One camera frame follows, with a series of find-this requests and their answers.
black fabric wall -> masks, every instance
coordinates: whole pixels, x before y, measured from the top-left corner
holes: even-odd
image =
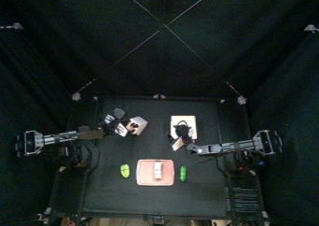
[[[263,175],[269,213],[283,225],[319,224],[319,35],[309,34],[251,98],[253,130],[283,135]]]
[[[318,0],[3,0],[68,91],[250,96]]]
[[[87,82],[83,96],[237,97],[229,81],[254,132],[275,128],[287,143],[263,176],[267,208],[318,224],[318,37],[303,31],[318,10],[318,0],[0,0],[0,26],[24,26],[0,29],[0,221],[43,212],[52,183],[48,157],[12,157],[14,136],[63,131]]]
[[[0,8],[4,23],[11,19]],[[24,221],[47,209],[55,168],[42,155],[18,159],[14,137],[26,130],[66,129],[71,96],[28,40],[0,32],[0,224]]]

white box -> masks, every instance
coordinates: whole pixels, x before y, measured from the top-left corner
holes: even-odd
[[[139,127],[132,128],[131,127],[132,123],[138,124]],[[146,125],[147,125],[147,121],[142,117],[136,117],[130,119],[130,123],[127,124],[126,128],[128,129],[128,131],[131,131],[131,134],[140,135],[143,129],[146,128]]]
[[[171,136],[174,136],[175,139],[178,138],[175,125],[178,125],[182,120],[184,120],[187,122],[187,125],[191,127],[190,136],[192,137],[192,139],[198,139],[195,116],[172,116],[171,117]]]

green toy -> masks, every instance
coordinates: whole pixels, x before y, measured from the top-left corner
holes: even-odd
[[[122,176],[128,178],[130,177],[130,166],[128,164],[122,165]]]
[[[183,182],[186,181],[186,175],[187,175],[186,166],[182,166],[179,171],[179,179]]]

black floor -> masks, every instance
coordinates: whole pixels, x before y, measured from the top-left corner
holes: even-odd
[[[215,100],[100,98],[98,102],[76,105],[70,127],[95,124],[99,116],[112,113],[114,108],[122,105],[128,106],[127,117],[140,116],[148,125],[140,136],[122,137],[115,134],[98,141],[100,159],[87,179],[84,215],[226,218],[226,181],[217,169],[217,160],[190,155],[186,148],[172,151],[166,133],[170,133],[172,115],[195,115],[196,144],[247,139],[250,130],[245,107],[235,101],[222,104]],[[136,166],[140,159],[174,161],[172,186],[138,185]],[[120,174],[124,163],[131,167],[130,178],[123,178]],[[188,169],[186,182],[179,180],[179,168],[183,165]]]

red tray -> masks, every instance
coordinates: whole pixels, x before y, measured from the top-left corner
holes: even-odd
[[[162,178],[155,178],[155,162],[162,162]],[[139,160],[136,169],[139,185],[171,186],[175,183],[175,164],[171,160]]]

